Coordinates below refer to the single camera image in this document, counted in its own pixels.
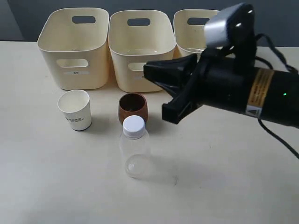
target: robotic arm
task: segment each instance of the robotic arm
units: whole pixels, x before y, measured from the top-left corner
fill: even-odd
[[[274,47],[290,72],[254,67],[259,38],[254,14],[250,4],[241,3],[211,18],[204,28],[207,48],[199,61],[193,54],[145,64],[144,77],[173,97],[162,105],[163,120],[178,124],[201,105],[209,105],[299,128],[298,71]]]

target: plastic bottle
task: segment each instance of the plastic bottle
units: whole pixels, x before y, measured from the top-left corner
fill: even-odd
[[[149,141],[143,118],[133,115],[123,121],[120,149],[129,176],[138,178],[145,172],[150,159]]]

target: brown ceramic cup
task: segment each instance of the brown ceramic cup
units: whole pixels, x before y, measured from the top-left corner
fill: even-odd
[[[118,104],[118,119],[122,124],[124,119],[131,115],[137,115],[144,119],[145,123],[149,118],[149,110],[143,95],[128,93],[121,97]]]

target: cream plastic bin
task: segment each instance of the cream plastic bin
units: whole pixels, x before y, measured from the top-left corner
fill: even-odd
[[[55,82],[65,90],[96,89],[108,80],[109,14],[100,8],[53,12],[37,44]]]
[[[184,57],[196,53],[198,58],[206,48],[204,25],[189,25],[190,18],[211,18],[217,10],[184,9],[174,15],[174,34],[178,46],[178,56]]]
[[[121,11],[110,18],[109,47],[117,84],[125,92],[161,90],[143,77],[143,65],[172,59],[175,46],[170,20],[163,12]]]

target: white paper cup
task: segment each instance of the white paper cup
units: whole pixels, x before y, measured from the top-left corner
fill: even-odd
[[[71,90],[58,100],[58,108],[64,113],[72,129],[83,131],[92,123],[90,97],[84,90]]]

